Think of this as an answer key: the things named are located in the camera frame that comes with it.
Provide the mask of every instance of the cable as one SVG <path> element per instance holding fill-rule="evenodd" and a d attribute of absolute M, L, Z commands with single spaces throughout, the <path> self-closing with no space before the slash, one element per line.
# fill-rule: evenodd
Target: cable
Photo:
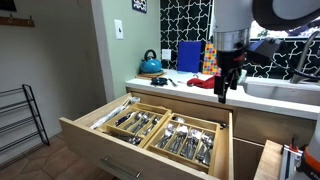
<path fill-rule="evenodd" d="M 303 73 L 303 72 L 300 72 L 300 71 L 296 70 L 296 68 L 293 67 L 292 59 L 289 58 L 289 50 L 288 50 L 288 45 L 287 45 L 287 43 L 286 43 L 285 41 L 282 41 L 282 44 L 283 44 L 283 46 L 284 46 L 285 57 L 286 57 L 286 59 L 287 59 L 289 68 L 288 68 L 288 67 L 283 67 L 283 66 L 281 66 L 280 64 L 276 63 L 275 60 L 272 60 L 272 59 L 270 59 L 270 62 L 274 63 L 277 67 L 280 67 L 280 68 L 282 68 L 282 69 L 284 69 L 284 70 L 287 70 L 287 71 L 289 71 L 289 72 L 291 72 L 291 73 L 294 73 L 294 74 L 297 74 L 297 75 L 299 75 L 299 76 L 302 76 L 302 77 L 305 77 L 305 78 L 309 78 L 309 79 L 320 80 L 320 76 L 316 76 L 316 75 L 314 75 L 314 74 L 306 74 L 306 73 Z"/>

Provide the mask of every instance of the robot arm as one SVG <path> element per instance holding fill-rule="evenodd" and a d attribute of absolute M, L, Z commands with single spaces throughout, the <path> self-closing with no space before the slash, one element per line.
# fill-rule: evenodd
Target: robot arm
<path fill-rule="evenodd" d="M 214 93 L 218 95 L 219 102 L 225 103 L 229 87 L 237 88 L 254 19 L 269 30 L 289 30 L 307 24 L 318 16 L 320 0 L 215 0 L 212 34 L 221 76 L 215 79 Z M 269 55 L 264 52 L 265 58 L 259 55 L 259 59 L 269 59 L 272 50 L 279 46 L 274 43 L 267 48 Z"/>

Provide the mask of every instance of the metal rack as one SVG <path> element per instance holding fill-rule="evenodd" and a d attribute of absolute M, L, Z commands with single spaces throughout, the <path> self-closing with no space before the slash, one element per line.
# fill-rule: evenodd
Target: metal rack
<path fill-rule="evenodd" d="M 22 125 L 25 125 L 25 124 L 31 123 L 31 122 L 35 123 L 35 125 L 37 127 L 37 131 L 0 147 L 0 153 L 19 144 L 19 143 L 22 143 L 32 137 L 35 137 L 37 135 L 40 136 L 41 141 L 44 144 L 50 146 L 47 132 L 43 126 L 42 118 L 41 118 L 41 115 L 40 115 L 40 112 L 38 109 L 38 105 L 35 100 L 31 86 L 23 84 L 22 88 L 0 92 L 0 99 L 1 99 L 1 97 L 4 97 L 4 96 L 13 96 L 13 95 L 17 95 L 19 93 L 24 93 L 25 99 L 23 99 L 22 101 L 19 101 L 19 102 L 15 102 L 15 103 L 0 107 L 0 118 L 1 118 L 1 115 L 5 114 L 5 113 L 9 113 L 12 111 L 18 111 L 19 109 L 22 109 L 24 107 L 29 107 L 30 116 L 27 118 L 24 118 L 24 119 L 17 120 L 11 124 L 6 125 L 6 126 L 0 127 L 0 136 L 1 136 L 1 133 L 7 132 L 9 130 L 13 130 L 17 127 L 20 127 Z"/>

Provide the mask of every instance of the drawer handle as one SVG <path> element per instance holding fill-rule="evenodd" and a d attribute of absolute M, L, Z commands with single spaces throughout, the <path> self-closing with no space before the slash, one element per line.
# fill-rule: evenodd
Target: drawer handle
<path fill-rule="evenodd" d="M 139 179 L 139 176 L 141 175 L 141 172 L 139 172 L 137 175 L 132 175 L 130 173 L 128 173 L 127 171 L 121 169 L 119 166 L 115 165 L 114 163 L 112 163 L 111 161 L 109 161 L 109 157 L 106 157 L 104 159 L 101 159 L 103 160 L 103 162 L 109 166 L 110 168 L 112 168 L 113 170 L 115 171 L 118 171 L 119 173 L 125 175 L 128 177 L 128 179 L 134 179 L 134 180 L 138 180 Z"/>

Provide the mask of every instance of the blue cutting board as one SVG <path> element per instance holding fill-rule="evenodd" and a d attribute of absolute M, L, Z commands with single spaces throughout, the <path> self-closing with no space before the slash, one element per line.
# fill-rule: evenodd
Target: blue cutting board
<path fill-rule="evenodd" d="M 180 42 L 178 53 L 178 71 L 198 73 L 201 42 Z"/>

